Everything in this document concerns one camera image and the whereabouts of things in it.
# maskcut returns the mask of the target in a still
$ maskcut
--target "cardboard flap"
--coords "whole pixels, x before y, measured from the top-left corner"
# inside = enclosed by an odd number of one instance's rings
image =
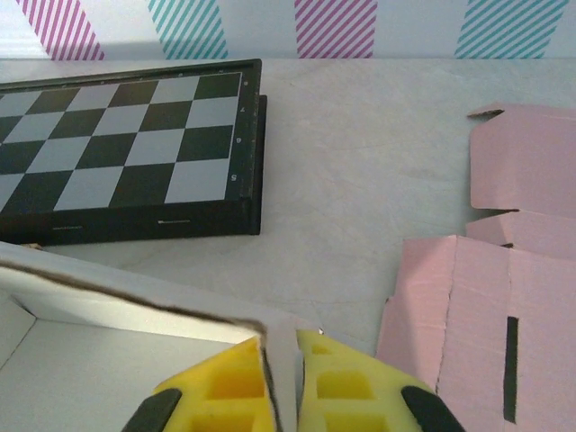
[[[575,143],[571,110],[514,107],[476,126],[470,136],[472,207],[576,218]]]
[[[548,257],[576,260],[576,219],[573,218],[512,211],[468,223],[466,236]]]
[[[494,102],[489,105],[484,105],[482,108],[477,108],[468,112],[468,117],[481,117],[485,115],[498,115],[509,111],[522,111],[526,113],[535,113],[542,115],[549,115],[553,117],[566,117],[576,118],[576,110],[570,108],[556,108],[546,105],[532,105],[528,103],[502,103]]]

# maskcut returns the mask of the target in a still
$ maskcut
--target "teal diagonal stripe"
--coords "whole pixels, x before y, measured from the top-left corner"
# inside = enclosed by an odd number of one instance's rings
[[[167,59],[225,59],[226,38],[216,0],[148,0]]]
[[[469,0],[454,55],[540,59],[570,0]]]

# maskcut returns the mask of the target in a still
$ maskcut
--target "white cardboard box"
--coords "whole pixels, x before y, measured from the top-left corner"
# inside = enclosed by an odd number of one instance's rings
[[[295,330],[318,328],[255,303],[0,243],[0,431],[120,431],[157,384],[253,336],[283,430],[295,430]]]

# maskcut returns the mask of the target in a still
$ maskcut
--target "cardboard edge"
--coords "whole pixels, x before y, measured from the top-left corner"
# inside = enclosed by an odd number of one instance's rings
[[[0,370],[28,334],[36,319],[0,293]]]
[[[492,245],[505,246],[514,243],[514,234],[510,227],[510,214],[490,216],[466,224],[466,237],[486,241]]]
[[[494,102],[484,105],[480,108],[468,112],[467,116],[481,117],[488,115],[498,115],[506,111],[523,111],[545,115],[549,117],[563,117],[567,119],[576,119],[576,110],[571,108],[559,108],[555,106],[539,105],[531,103],[503,103]]]
[[[0,243],[0,271],[10,283],[3,289],[12,296],[29,294],[41,299],[52,293],[82,301],[118,300],[201,320],[246,325],[260,333],[267,323],[292,316],[257,303],[5,243]]]
[[[430,388],[433,389],[435,389],[437,386],[437,380],[442,370],[442,363],[444,359],[444,345],[446,343],[446,321],[442,328],[442,340],[439,341],[438,345],[435,345],[435,349],[433,349],[432,350],[433,352],[431,353],[432,356],[434,357],[434,365],[433,367],[426,368],[426,370],[422,370],[421,367],[419,367],[418,362],[415,362],[413,360],[411,361],[412,364],[406,364],[406,362],[408,363],[410,362],[410,359],[405,359],[403,364],[401,364],[400,359],[398,358],[393,359],[389,357],[386,347],[384,346],[384,342],[387,338],[387,335],[389,335],[390,332],[394,331],[394,326],[398,325],[408,326],[408,323],[410,323],[410,320],[412,320],[412,318],[409,317],[407,313],[403,313],[401,311],[401,307],[403,306],[402,298],[404,296],[406,297],[405,299],[406,303],[408,303],[407,300],[408,297],[410,297],[410,291],[412,291],[410,287],[413,286],[421,287],[421,283],[417,283],[416,285],[414,285],[413,283],[408,282],[412,274],[417,275],[419,271],[422,272],[422,270],[419,270],[419,266],[415,265],[413,261],[417,261],[418,263],[422,261],[426,262],[430,259],[430,257],[433,257],[432,260],[434,261],[435,259],[438,259],[439,255],[437,253],[438,250],[440,249],[440,255],[441,255],[440,259],[448,260],[447,261],[447,267],[449,267],[448,273],[451,274],[454,271],[455,267],[455,250],[457,248],[457,242],[458,242],[457,236],[448,236],[442,238],[418,238],[418,239],[406,240],[404,242],[400,271],[398,274],[396,284],[396,292],[390,299],[388,299],[387,303],[384,306],[381,332],[378,338],[378,348],[376,358],[378,358],[381,361],[384,361],[385,363],[388,363],[389,365],[399,368],[400,370],[402,370],[407,374],[416,376],[422,382],[426,383]],[[438,284],[438,280],[430,282],[431,287],[433,287],[432,285],[434,284]],[[445,294],[444,299],[445,303],[443,303],[445,304],[445,308],[444,306],[441,306],[443,309],[439,313],[443,316],[444,320],[447,318],[450,309],[450,295],[451,295],[450,293],[452,291],[453,281],[450,281],[450,284],[451,284],[450,286],[446,287],[445,292],[442,293],[442,295]],[[416,332],[413,334],[413,336],[416,336],[420,341],[424,340],[423,337],[418,337],[418,330],[419,328],[413,328],[411,330],[413,332],[414,331]],[[404,341],[404,343],[407,344],[405,350],[406,355],[419,357],[418,353],[410,352],[411,350],[413,350],[414,347],[418,348],[417,346],[412,346],[413,342],[414,342],[413,340]]]
[[[491,114],[498,115],[500,113],[504,113],[507,108],[509,108],[509,105],[506,105],[502,102],[494,102],[488,105],[484,105],[480,108],[476,108],[475,110],[468,112],[466,115],[467,117],[480,117]]]

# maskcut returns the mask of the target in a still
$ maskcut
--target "white table surface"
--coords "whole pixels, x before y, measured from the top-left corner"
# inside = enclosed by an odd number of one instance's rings
[[[0,81],[183,62],[0,62]],[[404,239],[463,234],[474,108],[576,107],[576,60],[266,60],[262,234],[48,250],[320,320],[372,353]]]

